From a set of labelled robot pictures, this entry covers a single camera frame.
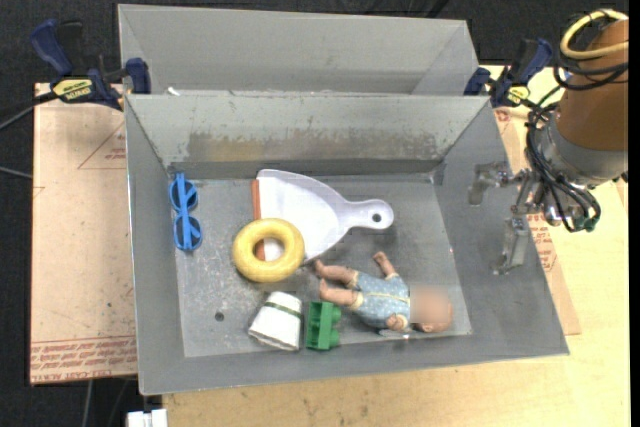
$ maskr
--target doll head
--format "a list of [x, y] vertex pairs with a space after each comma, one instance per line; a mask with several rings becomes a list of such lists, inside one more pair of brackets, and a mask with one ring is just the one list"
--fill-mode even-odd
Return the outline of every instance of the doll head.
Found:
[[443, 289], [411, 288], [411, 323], [424, 333], [446, 331], [453, 319], [451, 301]]

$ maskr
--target gray metal bin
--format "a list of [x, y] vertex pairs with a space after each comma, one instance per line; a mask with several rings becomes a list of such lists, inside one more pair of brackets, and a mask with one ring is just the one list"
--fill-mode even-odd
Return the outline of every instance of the gray metal bin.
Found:
[[[506, 156], [486, 99], [461, 96], [477, 66], [464, 22], [148, 6], [119, 14], [123, 61], [142, 57], [153, 81], [153, 94], [128, 96], [125, 108], [142, 393], [567, 352], [533, 244], [523, 267], [492, 272], [514, 191], [467, 204], [474, 165]], [[249, 338], [270, 291], [317, 297], [307, 267], [271, 285], [233, 268], [233, 238], [252, 220], [249, 183], [263, 168], [389, 202], [391, 228], [354, 229], [323, 258], [375, 272], [370, 257], [384, 249], [408, 280], [447, 287], [452, 329], [389, 339], [345, 314], [341, 345], [327, 353]], [[193, 254], [173, 243], [176, 171], [198, 187], [204, 240]]]

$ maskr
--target doll arm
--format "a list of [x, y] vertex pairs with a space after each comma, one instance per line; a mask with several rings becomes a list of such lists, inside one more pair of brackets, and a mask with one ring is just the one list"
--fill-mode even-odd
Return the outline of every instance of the doll arm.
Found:
[[404, 315], [393, 314], [387, 319], [387, 327], [393, 331], [404, 331], [409, 325], [409, 321]]

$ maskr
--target bin floor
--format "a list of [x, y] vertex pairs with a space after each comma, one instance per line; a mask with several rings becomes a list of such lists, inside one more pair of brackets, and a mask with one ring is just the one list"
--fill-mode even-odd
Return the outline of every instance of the bin floor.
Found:
[[[380, 198], [395, 213], [393, 225], [382, 232], [354, 228], [320, 258], [326, 264], [346, 265], [382, 276], [371, 259], [384, 251], [405, 279], [444, 286], [454, 308], [451, 329], [440, 335], [471, 332], [453, 254], [444, 228], [434, 185], [408, 176], [320, 178], [345, 198]], [[192, 254], [176, 250], [182, 338], [186, 357], [272, 351], [247, 335], [251, 321], [268, 294], [291, 292], [304, 302], [318, 300], [319, 280], [303, 266], [286, 281], [256, 284], [244, 279], [231, 259], [238, 231], [253, 220], [249, 180], [194, 180], [198, 205], [191, 212], [202, 226], [202, 245]], [[357, 316], [344, 311], [338, 324], [340, 343], [384, 342]]]

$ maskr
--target white cup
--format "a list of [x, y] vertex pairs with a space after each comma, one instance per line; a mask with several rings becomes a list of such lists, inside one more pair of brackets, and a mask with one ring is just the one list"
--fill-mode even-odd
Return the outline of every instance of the white cup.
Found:
[[272, 292], [249, 328], [249, 335], [285, 351], [300, 349], [302, 301], [284, 292]]

